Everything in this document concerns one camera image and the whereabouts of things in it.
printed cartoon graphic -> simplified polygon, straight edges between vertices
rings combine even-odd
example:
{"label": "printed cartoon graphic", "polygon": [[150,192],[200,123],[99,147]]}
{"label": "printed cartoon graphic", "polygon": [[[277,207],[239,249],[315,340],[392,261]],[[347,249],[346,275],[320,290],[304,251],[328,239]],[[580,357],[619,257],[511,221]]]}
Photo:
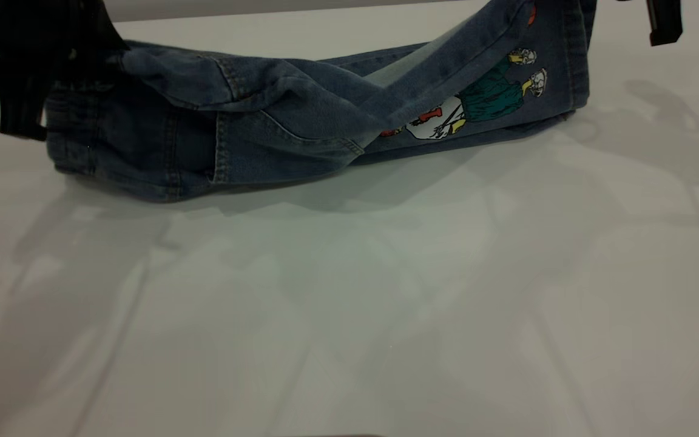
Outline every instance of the printed cartoon graphic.
{"label": "printed cartoon graphic", "polygon": [[[528,24],[532,25],[535,18],[534,8]],[[518,48],[457,96],[449,97],[441,106],[422,114],[405,127],[387,130],[381,136],[398,135],[405,129],[419,139],[441,140],[458,133],[466,123],[509,115],[525,104],[529,94],[538,98],[546,90],[546,69],[533,73],[524,83],[511,83],[505,77],[512,66],[530,66],[536,59],[538,54],[534,50]]]}

white surface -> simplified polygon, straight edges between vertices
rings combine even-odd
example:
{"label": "white surface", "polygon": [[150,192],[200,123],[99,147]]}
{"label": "white surface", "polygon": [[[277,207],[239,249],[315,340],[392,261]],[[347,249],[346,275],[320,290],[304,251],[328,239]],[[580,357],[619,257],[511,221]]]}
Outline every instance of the white surface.
{"label": "white surface", "polygon": [[[600,3],[590,107],[527,141],[159,206],[0,136],[0,435],[699,435],[699,5],[652,49]],[[322,58],[480,4],[120,30]]]}
{"label": "white surface", "polygon": [[[188,16],[357,8],[373,5],[424,3],[429,0],[105,0],[114,20],[163,19]],[[447,2],[449,0],[430,0]]]}

jeans seam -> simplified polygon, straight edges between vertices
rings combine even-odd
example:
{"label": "jeans seam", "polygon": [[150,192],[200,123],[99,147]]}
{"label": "jeans seam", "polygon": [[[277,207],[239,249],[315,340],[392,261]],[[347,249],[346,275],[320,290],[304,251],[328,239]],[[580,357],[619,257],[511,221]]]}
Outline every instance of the jeans seam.
{"label": "jeans seam", "polygon": [[212,183],[227,183],[230,174],[230,162],[228,161],[228,148],[225,144],[225,114],[217,113],[215,122],[215,150],[214,150],[214,176]]}
{"label": "jeans seam", "polygon": [[177,125],[180,120],[180,108],[169,106],[166,114],[164,131],[164,169],[166,170],[167,199],[177,199],[182,192],[180,174],[177,171]]}
{"label": "jeans seam", "polygon": [[217,67],[220,69],[221,74],[225,77],[226,82],[231,87],[231,92],[233,94],[234,100],[240,100],[246,95],[244,82],[242,77],[237,75],[233,68],[227,63],[222,61],[220,58],[211,58]]}

green cartoon clothing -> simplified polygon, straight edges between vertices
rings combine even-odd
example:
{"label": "green cartoon clothing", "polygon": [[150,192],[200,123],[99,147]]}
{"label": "green cartoon clothing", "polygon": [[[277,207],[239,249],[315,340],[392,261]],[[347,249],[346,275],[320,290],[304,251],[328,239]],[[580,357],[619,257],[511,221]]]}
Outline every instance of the green cartoon clothing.
{"label": "green cartoon clothing", "polygon": [[524,105],[522,84],[510,83],[505,73],[512,66],[505,58],[458,94],[467,121],[488,121],[503,117]]}

blue denim jeans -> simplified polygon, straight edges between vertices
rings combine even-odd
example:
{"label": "blue denim jeans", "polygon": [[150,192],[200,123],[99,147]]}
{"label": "blue denim jeans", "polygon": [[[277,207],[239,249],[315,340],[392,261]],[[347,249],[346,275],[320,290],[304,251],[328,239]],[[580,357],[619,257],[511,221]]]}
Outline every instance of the blue denim jeans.
{"label": "blue denim jeans", "polygon": [[46,103],[56,169],[174,202],[522,138],[586,104],[596,0],[492,0],[429,44],[326,61],[144,42]]}

